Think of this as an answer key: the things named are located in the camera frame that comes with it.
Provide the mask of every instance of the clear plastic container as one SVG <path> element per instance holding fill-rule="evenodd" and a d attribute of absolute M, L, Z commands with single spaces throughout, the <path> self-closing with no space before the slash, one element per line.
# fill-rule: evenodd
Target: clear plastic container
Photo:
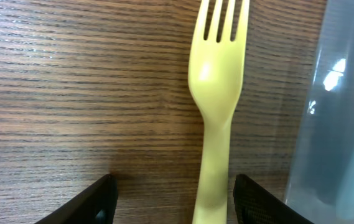
<path fill-rule="evenodd" d="M 354 0 L 329 0 L 285 202 L 316 224 L 354 223 Z"/>

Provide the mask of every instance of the yellow fork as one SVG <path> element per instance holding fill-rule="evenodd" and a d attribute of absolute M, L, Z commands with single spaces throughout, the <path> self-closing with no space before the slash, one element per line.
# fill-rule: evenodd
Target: yellow fork
<path fill-rule="evenodd" d="M 215 3 L 205 40 L 209 0 L 202 0 L 190 50 L 189 89 L 205 128 L 193 224 L 226 223 L 231 122 L 243 85 L 249 0 L 242 2 L 234 41 L 235 0 L 229 0 L 221 41 L 217 42 L 222 1 Z"/>

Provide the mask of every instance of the brown wood grain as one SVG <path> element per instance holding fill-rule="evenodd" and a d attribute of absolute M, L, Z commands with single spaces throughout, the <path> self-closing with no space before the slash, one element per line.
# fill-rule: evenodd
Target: brown wood grain
<path fill-rule="evenodd" d="M 230 190 L 246 173 L 283 197 L 325 2 L 251 1 Z M 199 5 L 0 0 L 0 223 L 34 223 L 108 172 L 114 223 L 191 222 L 203 123 L 187 71 Z"/>

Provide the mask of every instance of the wooden table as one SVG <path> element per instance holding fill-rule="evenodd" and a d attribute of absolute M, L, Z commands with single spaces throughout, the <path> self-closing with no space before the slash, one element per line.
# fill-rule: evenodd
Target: wooden table
<path fill-rule="evenodd" d="M 326 0 L 252 0 L 230 190 L 282 198 Z M 200 0 L 0 0 L 0 223 L 34 223 L 112 172 L 114 223 L 190 223 L 203 123 Z M 230 200 L 229 223 L 236 223 Z"/>

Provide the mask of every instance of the plastic fork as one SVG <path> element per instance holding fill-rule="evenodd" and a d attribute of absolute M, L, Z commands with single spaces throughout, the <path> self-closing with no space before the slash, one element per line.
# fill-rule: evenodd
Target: plastic fork
<path fill-rule="evenodd" d="M 231 122 L 243 85 L 249 0 L 242 2 L 234 40 L 235 0 L 229 0 L 217 42 L 222 4 L 223 0 L 215 3 L 205 40 L 209 0 L 202 0 L 190 50 L 189 88 L 205 128 L 193 224 L 226 223 Z"/>

